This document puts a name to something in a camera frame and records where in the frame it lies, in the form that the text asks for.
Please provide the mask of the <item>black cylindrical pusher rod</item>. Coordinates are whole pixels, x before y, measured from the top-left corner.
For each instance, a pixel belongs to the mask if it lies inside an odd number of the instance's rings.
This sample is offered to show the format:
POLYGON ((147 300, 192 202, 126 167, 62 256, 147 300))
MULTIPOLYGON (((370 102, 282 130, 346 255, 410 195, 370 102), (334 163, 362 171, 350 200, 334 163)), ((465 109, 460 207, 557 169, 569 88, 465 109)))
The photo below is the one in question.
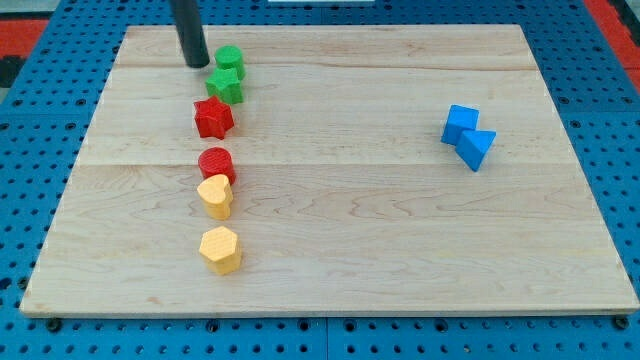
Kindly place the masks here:
POLYGON ((169 0, 185 63, 203 68, 210 63, 206 39, 196 0, 169 0))

